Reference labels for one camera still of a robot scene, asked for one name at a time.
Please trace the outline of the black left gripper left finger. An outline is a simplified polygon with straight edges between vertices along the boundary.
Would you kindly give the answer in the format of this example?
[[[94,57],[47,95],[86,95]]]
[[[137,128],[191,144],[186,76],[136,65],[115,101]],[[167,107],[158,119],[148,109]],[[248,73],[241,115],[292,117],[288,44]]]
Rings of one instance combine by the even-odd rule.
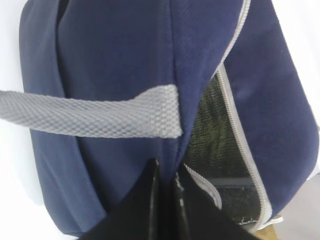
[[[151,159],[125,198],[81,240],[159,239],[159,162]]]

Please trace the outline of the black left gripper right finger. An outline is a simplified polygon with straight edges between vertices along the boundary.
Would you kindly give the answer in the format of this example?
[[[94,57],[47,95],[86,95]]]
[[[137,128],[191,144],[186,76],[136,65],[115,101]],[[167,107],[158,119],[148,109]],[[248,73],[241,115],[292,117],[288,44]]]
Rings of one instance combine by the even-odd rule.
[[[177,171],[173,185],[179,240],[256,239],[216,207],[214,200],[196,184],[185,166]]]

